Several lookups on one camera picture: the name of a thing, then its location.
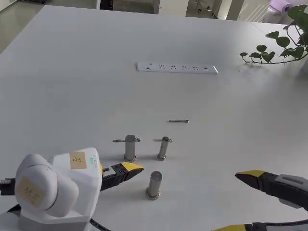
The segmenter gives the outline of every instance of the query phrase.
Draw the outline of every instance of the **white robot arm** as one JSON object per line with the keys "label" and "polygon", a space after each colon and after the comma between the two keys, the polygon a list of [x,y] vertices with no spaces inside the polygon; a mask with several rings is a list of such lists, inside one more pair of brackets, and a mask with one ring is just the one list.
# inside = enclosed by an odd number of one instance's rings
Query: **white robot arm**
{"label": "white robot arm", "polygon": [[95,148],[45,160],[30,154],[15,179],[1,181],[1,195],[15,195],[18,205],[0,215],[0,231],[88,231],[100,191],[117,186],[143,171],[121,163],[103,169]]}

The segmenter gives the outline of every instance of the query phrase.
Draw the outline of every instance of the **white cabinet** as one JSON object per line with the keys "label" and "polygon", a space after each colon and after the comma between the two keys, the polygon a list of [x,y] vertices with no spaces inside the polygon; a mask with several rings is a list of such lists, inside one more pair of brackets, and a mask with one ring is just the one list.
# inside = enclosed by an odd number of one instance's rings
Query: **white cabinet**
{"label": "white cabinet", "polygon": [[16,1],[17,0],[0,0],[0,11],[2,11],[4,8],[8,7]]}

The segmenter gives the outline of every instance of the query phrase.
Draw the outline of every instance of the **purple object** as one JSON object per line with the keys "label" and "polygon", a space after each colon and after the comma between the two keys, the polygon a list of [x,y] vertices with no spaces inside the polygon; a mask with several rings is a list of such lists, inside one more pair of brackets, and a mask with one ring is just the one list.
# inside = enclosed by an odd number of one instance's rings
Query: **purple object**
{"label": "purple object", "polygon": [[288,3],[286,0],[271,0],[270,6],[280,13],[286,13],[291,7],[293,7],[293,5]]}

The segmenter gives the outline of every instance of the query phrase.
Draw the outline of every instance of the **plant stem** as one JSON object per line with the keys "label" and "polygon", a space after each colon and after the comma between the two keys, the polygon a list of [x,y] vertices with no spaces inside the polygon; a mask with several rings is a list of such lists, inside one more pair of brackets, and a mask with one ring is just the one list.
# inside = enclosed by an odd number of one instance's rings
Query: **plant stem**
{"label": "plant stem", "polygon": [[298,46],[295,41],[293,40],[293,38],[289,35],[289,28],[287,28],[286,32],[287,32],[287,35],[289,36],[289,38],[292,40],[292,42],[294,43],[294,45]]}
{"label": "plant stem", "polygon": [[296,26],[296,25],[294,25],[294,26],[295,26],[295,28],[296,28],[296,31],[298,32],[299,37],[303,40],[304,46],[306,47],[306,50],[307,50],[307,45],[305,44],[304,37],[302,37],[302,35],[300,34],[300,32],[299,32],[297,26]]}
{"label": "plant stem", "polygon": [[270,61],[270,63],[261,63],[261,62],[255,62],[255,61],[246,61],[244,58],[244,61],[247,63],[247,64],[251,64],[251,63],[254,63],[254,64],[286,64],[286,63],[290,63],[290,62],[294,62],[294,61],[299,61],[299,60],[301,60],[301,59],[303,59],[303,58],[305,58],[306,56],[308,55],[308,53],[307,54],[305,54],[303,57],[301,57],[300,59],[294,59],[294,60],[289,60],[289,61],[283,61],[283,62],[277,62],[277,63],[272,63],[271,61]]}

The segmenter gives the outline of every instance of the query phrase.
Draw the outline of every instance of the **white wall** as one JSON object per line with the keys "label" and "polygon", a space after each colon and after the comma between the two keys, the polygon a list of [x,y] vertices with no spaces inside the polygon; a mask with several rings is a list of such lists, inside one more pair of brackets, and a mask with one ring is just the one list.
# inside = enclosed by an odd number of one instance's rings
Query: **white wall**
{"label": "white wall", "polygon": [[17,0],[0,0],[0,11],[2,11],[4,8],[11,5],[13,2],[16,2]]}
{"label": "white wall", "polygon": [[159,14],[186,16],[188,0],[160,0]]}
{"label": "white wall", "polygon": [[213,11],[214,11],[215,16],[218,19],[225,20],[227,18],[227,15],[228,15],[229,8],[231,6],[232,0],[216,0],[216,3],[219,3],[219,1],[221,1],[220,7],[217,4],[217,7],[219,8],[219,10],[214,7]]}

